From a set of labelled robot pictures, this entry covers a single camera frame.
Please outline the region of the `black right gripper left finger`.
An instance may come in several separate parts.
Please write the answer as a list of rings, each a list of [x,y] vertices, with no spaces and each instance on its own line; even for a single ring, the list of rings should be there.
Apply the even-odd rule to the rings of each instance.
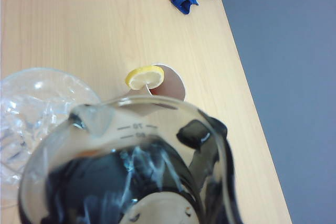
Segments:
[[[45,186],[49,214],[44,223],[81,222],[85,215],[82,191],[86,163],[86,158],[75,158],[48,174]]]

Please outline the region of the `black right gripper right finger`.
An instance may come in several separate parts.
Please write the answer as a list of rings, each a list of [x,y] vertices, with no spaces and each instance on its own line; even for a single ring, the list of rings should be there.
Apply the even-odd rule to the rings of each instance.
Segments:
[[[230,207],[230,214],[233,214],[234,223],[243,223],[239,209],[236,201],[236,190],[235,190],[235,172],[234,172],[234,161],[231,147],[227,140],[227,127],[218,119],[212,118],[210,119],[211,126],[216,130],[218,134],[222,136],[224,141],[224,149],[226,155],[226,189],[228,192],[229,203],[225,206]]]

